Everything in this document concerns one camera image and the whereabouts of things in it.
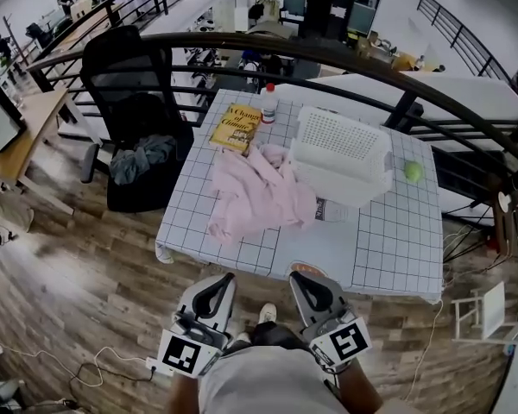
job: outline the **white chair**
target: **white chair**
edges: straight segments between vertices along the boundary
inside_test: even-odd
[[[501,345],[518,345],[518,322],[504,322],[504,283],[500,282],[483,296],[479,291],[472,291],[474,297],[452,300],[455,304],[455,342],[495,343]],[[474,308],[461,316],[461,304],[474,304]],[[461,337],[460,324],[465,319],[474,319],[472,328],[481,329],[481,335],[476,337]],[[502,338],[492,337],[501,327],[511,327],[511,330]]]

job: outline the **white bottle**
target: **white bottle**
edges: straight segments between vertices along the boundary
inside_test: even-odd
[[[267,84],[267,90],[262,100],[262,121],[265,124],[275,122],[276,108],[278,107],[278,98],[275,95],[275,85]]]

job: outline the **gray cloth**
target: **gray cloth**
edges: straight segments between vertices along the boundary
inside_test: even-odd
[[[110,163],[110,173],[117,185],[134,183],[154,164],[162,164],[176,146],[168,135],[151,135],[142,138],[134,150],[120,150]]]
[[[310,353],[251,347],[220,359],[199,388],[201,414],[347,414]]]

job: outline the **tennis ball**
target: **tennis ball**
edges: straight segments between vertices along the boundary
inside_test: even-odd
[[[424,178],[424,167],[416,161],[405,163],[405,176],[411,182],[418,183]]]

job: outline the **black office chair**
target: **black office chair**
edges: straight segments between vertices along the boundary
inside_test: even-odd
[[[116,145],[113,155],[121,149],[134,149],[141,138],[150,135],[171,135],[176,140],[176,149],[167,162],[152,165],[132,184],[117,185],[110,176],[110,210],[136,213],[166,207],[190,152],[193,132],[174,101],[172,58],[170,48],[144,43],[135,26],[112,29],[85,47],[80,77]],[[86,152],[83,183],[92,182],[94,169],[110,175],[109,167],[98,160],[98,150],[98,144],[94,144]]]

